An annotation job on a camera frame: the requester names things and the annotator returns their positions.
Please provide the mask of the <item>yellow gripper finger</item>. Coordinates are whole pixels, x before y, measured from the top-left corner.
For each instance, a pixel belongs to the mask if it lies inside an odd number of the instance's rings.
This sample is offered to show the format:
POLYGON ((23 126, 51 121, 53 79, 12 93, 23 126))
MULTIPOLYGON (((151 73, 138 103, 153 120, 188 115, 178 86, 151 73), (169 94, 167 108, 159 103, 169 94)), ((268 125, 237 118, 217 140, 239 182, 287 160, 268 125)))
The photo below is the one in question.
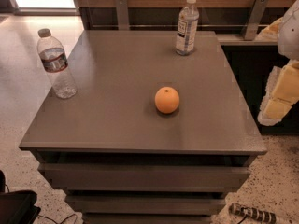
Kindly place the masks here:
POLYGON ((282 68, 274 66, 269 74, 258 121, 264 126, 281 122, 299 101, 299 62, 289 60, 282 68))
POLYGON ((282 22, 282 17, 273 21, 271 24, 261 30, 255 37, 255 41, 278 41, 279 26, 282 22))

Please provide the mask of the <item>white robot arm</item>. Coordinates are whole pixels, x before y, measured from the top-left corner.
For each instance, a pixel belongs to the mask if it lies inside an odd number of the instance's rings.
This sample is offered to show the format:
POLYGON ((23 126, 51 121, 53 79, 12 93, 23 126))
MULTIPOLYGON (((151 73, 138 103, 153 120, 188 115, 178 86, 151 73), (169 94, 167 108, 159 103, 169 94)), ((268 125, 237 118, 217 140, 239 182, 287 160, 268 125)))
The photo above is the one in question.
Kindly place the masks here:
POLYGON ((260 124, 274 126, 299 101, 299 0, 262 34, 266 31, 277 33, 278 53, 289 59, 282 68, 274 66, 270 72, 257 117, 260 124))

